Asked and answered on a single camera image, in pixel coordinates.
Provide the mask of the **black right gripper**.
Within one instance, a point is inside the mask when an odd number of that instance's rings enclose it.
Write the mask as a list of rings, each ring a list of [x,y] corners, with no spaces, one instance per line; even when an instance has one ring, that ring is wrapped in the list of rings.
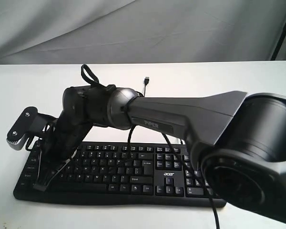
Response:
[[[78,146],[92,128],[92,122],[62,112],[47,131],[43,146],[36,143],[38,174],[33,185],[35,190],[46,191],[51,181],[71,161]]]

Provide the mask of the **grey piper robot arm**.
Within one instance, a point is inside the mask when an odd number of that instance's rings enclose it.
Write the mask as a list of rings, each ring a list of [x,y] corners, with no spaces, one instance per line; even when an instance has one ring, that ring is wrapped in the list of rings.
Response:
[[[47,189],[93,126],[142,126],[184,140],[192,168],[225,201],[286,223],[286,96],[156,98],[93,84],[67,88],[62,104],[43,136],[37,190]]]

